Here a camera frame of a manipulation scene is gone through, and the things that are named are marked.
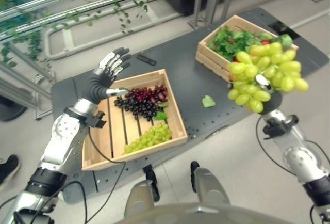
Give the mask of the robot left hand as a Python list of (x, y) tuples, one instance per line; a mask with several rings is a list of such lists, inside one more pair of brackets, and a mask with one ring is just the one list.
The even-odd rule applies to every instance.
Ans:
[(130, 66), (130, 58), (129, 48), (120, 47), (108, 53), (90, 74), (82, 97), (98, 104), (103, 99), (127, 94), (127, 89), (111, 88), (111, 85), (117, 76)]

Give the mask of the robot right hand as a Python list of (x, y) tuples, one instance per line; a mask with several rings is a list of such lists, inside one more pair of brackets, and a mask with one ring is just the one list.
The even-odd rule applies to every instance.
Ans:
[(281, 92), (276, 90), (275, 87), (271, 85), (270, 81), (261, 74), (257, 74), (254, 80), (256, 85), (261, 88), (261, 91), (266, 92), (270, 97), (267, 101), (258, 100), (256, 97), (252, 97), (249, 102), (251, 110), (264, 116), (278, 109), (283, 99)]

